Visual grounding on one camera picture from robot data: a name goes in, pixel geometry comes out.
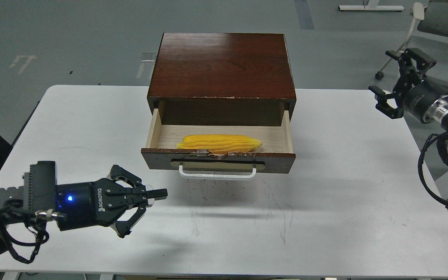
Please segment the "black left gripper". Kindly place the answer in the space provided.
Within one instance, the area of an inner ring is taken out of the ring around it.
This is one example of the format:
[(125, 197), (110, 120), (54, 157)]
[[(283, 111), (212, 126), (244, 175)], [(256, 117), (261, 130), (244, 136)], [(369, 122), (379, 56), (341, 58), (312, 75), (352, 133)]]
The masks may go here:
[(56, 209), (65, 215), (57, 221), (60, 231), (103, 226), (124, 238), (153, 205), (149, 200), (168, 196), (167, 189), (148, 190), (141, 178), (119, 165), (112, 166), (110, 178), (56, 186)]

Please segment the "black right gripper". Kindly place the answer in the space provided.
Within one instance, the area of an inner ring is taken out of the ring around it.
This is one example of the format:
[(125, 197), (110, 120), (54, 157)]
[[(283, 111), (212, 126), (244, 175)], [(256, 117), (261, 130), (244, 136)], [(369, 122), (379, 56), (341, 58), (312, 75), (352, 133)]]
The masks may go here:
[[(377, 101), (375, 108), (391, 119), (402, 118), (407, 112), (422, 124), (441, 123), (448, 114), (448, 92), (437, 83), (424, 80), (437, 60), (418, 48), (387, 50), (385, 54), (398, 62), (400, 78), (393, 93), (377, 86), (368, 87)], [(396, 107), (389, 100), (394, 100)]]

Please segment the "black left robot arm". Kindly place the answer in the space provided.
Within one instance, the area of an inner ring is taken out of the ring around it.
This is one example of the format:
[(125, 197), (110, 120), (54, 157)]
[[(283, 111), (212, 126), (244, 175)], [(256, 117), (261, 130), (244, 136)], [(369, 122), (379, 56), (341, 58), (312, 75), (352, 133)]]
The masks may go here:
[(23, 180), (23, 186), (0, 188), (0, 255), (9, 252), (25, 264), (48, 241), (48, 222), (56, 221), (61, 231), (110, 226), (123, 238), (154, 200), (168, 195), (166, 189), (148, 190), (119, 165), (106, 178), (59, 185), (55, 161), (39, 161)]

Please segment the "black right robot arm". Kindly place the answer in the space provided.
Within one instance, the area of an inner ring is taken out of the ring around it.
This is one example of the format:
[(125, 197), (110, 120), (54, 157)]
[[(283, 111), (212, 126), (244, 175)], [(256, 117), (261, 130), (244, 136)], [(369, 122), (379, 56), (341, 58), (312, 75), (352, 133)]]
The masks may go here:
[(408, 113), (422, 124), (438, 122), (444, 132), (431, 135), (426, 141), (418, 166), (422, 167), (424, 154), (433, 142), (441, 160), (448, 166), (448, 91), (426, 76), (426, 72), (436, 65), (436, 60), (418, 48), (388, 50), (386, 55), (398, 62), (400, 76), (391, 93), (377, 86), (369, 87), (377, 101), (375, 108), (391, 119), (402, 118)]

